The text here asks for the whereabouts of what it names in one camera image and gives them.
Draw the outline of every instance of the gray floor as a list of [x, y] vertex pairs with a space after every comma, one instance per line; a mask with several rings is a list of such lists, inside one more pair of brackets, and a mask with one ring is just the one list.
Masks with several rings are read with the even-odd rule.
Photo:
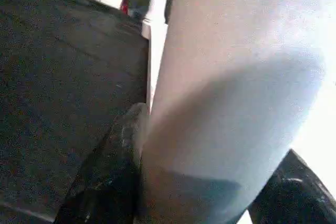
[[145, 101], [148, 42], [90, 2], [0, 1], [0, 200], [52, 219], [113, 119]]

